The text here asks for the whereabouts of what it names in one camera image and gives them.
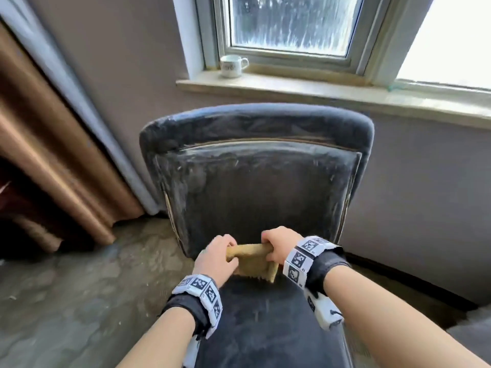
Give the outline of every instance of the baseboard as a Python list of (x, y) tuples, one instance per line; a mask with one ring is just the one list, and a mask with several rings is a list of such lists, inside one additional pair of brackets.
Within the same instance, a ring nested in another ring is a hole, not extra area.
[(394, 279), (399, 283), (407, 285), (418, 292), (438, 299), (439, 301), (446, 303), (454, 309), (467, 312), (478, 308), (478, 305), (472, 301), (469, 301), (459, 295), (452, 293), (451, 291), (447, 291), (437, 285), (431, 284), (425, 280), (417, 278), (414, 275), (409, 275), (408, 273), (402, 272), (393, 267), (386, 266), (384, 264), (357, 256), (352, 253), (346, 253), (346, 259), (353, 265), (365, 267), (380, 275), (384, 275), (387, 278)]

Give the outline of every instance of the chair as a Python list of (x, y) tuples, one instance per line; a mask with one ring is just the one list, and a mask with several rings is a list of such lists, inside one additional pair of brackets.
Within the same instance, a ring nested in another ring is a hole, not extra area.
[[(155, 120), (140, 147), (181, 249), (195, 259), (216, 235), (255, 243), (281, 225), (337, 243), (373, 135), (356, 112), (251, 103)], [(342, 327), (323, 331), (284, 277), (231, 278), (220, 292), (220, 328), (201, 343), (197, 366), (349, 366)]]

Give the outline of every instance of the cup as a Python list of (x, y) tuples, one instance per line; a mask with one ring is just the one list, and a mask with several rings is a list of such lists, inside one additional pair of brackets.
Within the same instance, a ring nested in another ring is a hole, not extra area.
[(238, 55), (224, 55), (220, 58), (221, 75), (224, 77), (240, 77), (242, 70), (249, 66), (249, 60)]

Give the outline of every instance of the floor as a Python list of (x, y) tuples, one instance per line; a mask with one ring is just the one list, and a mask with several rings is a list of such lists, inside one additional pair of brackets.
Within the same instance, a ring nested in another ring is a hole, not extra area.
[[(0, 260), (2, 368), (114, 367), (152, 325), (193, 262), (168, 220), (114, 227), (118, 240), (90, 253), (32, 262)], [(369, 278), (446, 326), (463, 316), (431, 297), (363, 268)], [(347, 331), (355, 366), (376, 366)]]

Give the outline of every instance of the left hand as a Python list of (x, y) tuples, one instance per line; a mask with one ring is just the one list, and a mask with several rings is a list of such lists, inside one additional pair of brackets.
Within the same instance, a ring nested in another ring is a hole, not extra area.
[(209, 276), (221, 288), (239, 265), (238, 258), (226, 259), (227, 247), (235, 245), (237, 241), (229, 234), (216, 236), (194, 262), (193, 274)]

